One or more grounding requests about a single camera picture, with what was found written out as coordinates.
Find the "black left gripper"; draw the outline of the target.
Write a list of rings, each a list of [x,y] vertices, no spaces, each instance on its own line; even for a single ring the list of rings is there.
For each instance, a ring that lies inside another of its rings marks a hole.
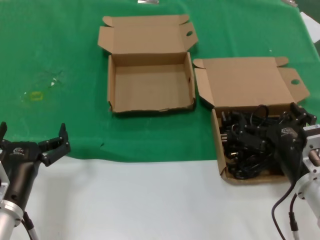
[[[9,179],[4,199],[25,209],[40,163],[49,167],[66,156],[71,151],[69,136],[65,123],[61,124],[58,137],[38,144],[30,141],[3,141],[6,132],[7,124],[3,121],[0,124],[0,161]]]

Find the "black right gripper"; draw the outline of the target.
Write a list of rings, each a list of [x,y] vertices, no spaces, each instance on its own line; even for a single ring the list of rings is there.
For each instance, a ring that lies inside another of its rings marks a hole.
[[[244,115],[238,119],[237,140],[246,148],[257,151],[266,151],[268,141],[274,147],[274,158],[281,170],[295,184],[309,170],[303,163],[302,151],[305,140],[302,137],[302,127],[316,124],[317,117],[295,102],[290,104],[290,113],[293,124],[275,124],[270,127],[255,126],[247,122]]]

